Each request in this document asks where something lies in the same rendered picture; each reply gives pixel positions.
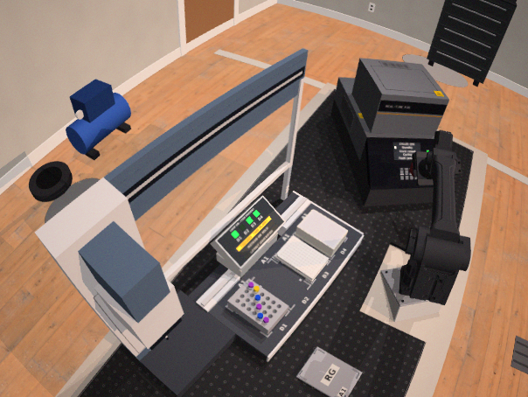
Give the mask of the grey tube rack with coloured caps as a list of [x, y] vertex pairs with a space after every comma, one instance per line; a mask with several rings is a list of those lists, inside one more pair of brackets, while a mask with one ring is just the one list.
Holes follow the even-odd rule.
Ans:
[[[248, 278], [248, 280], [232, 295], [227, 301], [228, 307], [260, 331], [268, 334], [288, 312], [288, 305], [255, 282], [253, 282], [254, 286], [258, 286], [260, 290], [259, 292], [254, 292], [254, 288], [250, 289], [248, 287], [249, 282], [253, 281]], [[258, 302], [255, 301], [256, 295], [261, 296], [261, 299]], [[256, 309], [258, 303], [262, 306], [261, 310]], [[263, 318], [269, 318], [267, 324], [263, 322], [263, 318], [259, 319], [257, 317], [257, 314], [259, 313], [263, 314]]]

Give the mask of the black thermal cycler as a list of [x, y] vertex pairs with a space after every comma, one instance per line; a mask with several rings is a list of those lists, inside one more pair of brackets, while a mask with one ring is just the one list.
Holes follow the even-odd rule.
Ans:
[[359, 58], [355, 78], [338, 77], [331, 116], [364, 206], [433, 203], [409, 169], [433, 150], [448, 102], [422, 64]]

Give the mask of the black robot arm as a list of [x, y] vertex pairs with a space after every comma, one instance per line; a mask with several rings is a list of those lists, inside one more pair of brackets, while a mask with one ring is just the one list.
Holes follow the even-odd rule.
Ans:
[[455, 219], [455, 175], [462, 170], [452, 142], [451, 132], [435, 131], [433, 150], [425, 157], [431, 174], [427, 179], [434, 182], [431, 227], [411, 227], [405, 252], [411, 258], [401, 267], [399, 279], [401, 295], [441, 305], [471, 257], [470, 237], [460, 235]]

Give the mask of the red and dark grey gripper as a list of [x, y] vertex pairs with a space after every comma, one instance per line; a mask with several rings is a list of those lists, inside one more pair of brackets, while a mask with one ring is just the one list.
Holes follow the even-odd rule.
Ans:
[[409, 172], [413, 177], [417, 177], [417, 185], [434, 185], [433, 179], [427, 179], [431, 177], [431, 174], [427, 169], [425, 157], [427, 157], [427, 152], [414, 152]]

